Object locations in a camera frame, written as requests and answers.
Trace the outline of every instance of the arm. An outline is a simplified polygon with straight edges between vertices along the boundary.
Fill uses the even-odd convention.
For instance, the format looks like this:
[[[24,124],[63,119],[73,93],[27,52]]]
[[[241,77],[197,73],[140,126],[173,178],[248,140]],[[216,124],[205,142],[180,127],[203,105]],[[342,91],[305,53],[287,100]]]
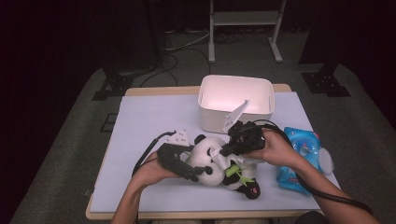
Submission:
[[[146,159],[146,162],[143,163],[131,178],[111,223],[134,223],[143,190],[165,178],[177,177],[172,172],[163,169],[156,159],[157,152],[151,153]]]
[[[288,166],[299,175],[306,184],[319,191],[344,198],[350,198],[337,188],[314,166],[298,154],[278,133],[262,130],[266,141],[264,149],[251,151],[246,157],[265,160],[273,165]],[[378,223],[366,211],[352,205],[333,202],[314,196],[315,201],[330,223]]]

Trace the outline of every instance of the gray carpet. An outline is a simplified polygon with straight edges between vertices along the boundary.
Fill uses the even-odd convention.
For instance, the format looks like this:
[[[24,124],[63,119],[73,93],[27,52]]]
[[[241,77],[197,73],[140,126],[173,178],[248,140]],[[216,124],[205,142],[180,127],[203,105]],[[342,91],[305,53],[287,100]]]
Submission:
[[[321,64],[298,64],[307,33],[281,32],[279,50],[284,59],[276,63],[267,42],[269,34],[238,35],[242,40],[216,45],[216,62],[211,74],[263,77],[273,83],[287,83],[297,91],[305,112],[320,134],[321,143],[332,154],[335,176],[352,197],[369,204],[381,223],[394,223],[396,199],[396,132],[366,94],[358,78],[343,65],[335,71],[350,97],[329,98],[312,94],[302,72],[318,71]],[[190,42],[196,35],[170,35],[169,46]],[[207,45],[195,45],[207,55]],[[171,70],[179,86],[200,85],[209,64],[202,53],[182,50],[173,53],[177,66]],[[164,67],[175,64],[165,58]],[[135,80],[138,87],[149,75]],[[33,184],[11,223],[108,223],[85,218],[85,209],[98,175],[111,133],[100,132],[106,116],[117,113],[120,97],[92,101],[105,74],[99,69],[87,82]],[[175,86],[168,73],[158,75],[144,87]],[[292,223],[294,218],[276,219]]]

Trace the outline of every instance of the person's left hand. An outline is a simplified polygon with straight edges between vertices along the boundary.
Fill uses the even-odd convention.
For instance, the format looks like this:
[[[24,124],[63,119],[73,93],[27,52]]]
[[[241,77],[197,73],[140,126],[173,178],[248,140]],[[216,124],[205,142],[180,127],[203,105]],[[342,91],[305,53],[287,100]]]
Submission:
[[[133,180],[138,181],[143,187],[157,184],[165,178],[179,177],[169,170],[163,168],[157,159],[157,152],[151,153],[142,163],[133,176]]]

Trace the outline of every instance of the black curtain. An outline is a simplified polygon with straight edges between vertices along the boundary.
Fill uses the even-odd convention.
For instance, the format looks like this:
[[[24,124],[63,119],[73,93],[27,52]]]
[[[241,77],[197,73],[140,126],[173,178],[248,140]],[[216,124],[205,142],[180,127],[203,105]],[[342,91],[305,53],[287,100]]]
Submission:
[[[0,17],[0,223],[8,223],[82,87],[115,55],[84,1],[3,0]]]
[[[395,11],[389,0],[320,0],[300,59],[300,63],[345,65],[394,128]]]

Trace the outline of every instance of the dark background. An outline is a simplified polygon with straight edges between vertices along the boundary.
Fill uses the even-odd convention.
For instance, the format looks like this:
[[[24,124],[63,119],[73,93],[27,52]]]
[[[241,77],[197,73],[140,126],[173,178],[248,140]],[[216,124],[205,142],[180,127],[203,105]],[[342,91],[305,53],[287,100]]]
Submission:
[[[136,23],[120,22],[122,18],[106,7],[109,2],[1,0],[0,223],[12,218],[92,73],[109,62],[139,61],[133,54],[139,49],[125,49],[139,46],[138,40],[128,45],[128,38],[120,30],[130,27],[129,35],[133,36],[147,32],[141,28],[146,27],[147,21],[140,20],[144,15],[134,18],[135,14],[127,10],[130,7],[131,12],[143,12],[143,1],[112,1],[114,6],[128,6],[122,7],[128,20],[143,22],[139,32],[132,32]],[[159,2],[165,29],[208,28],[208,1]],[[217,10],[257,8],[275,9],[278,4],[216,1]],[[301,63],[337,58],[359,77],[396,127],[394,9],[390,1],[289,1],[281,29],[310,28]],[[132,66],[147,65],[136,62]]]

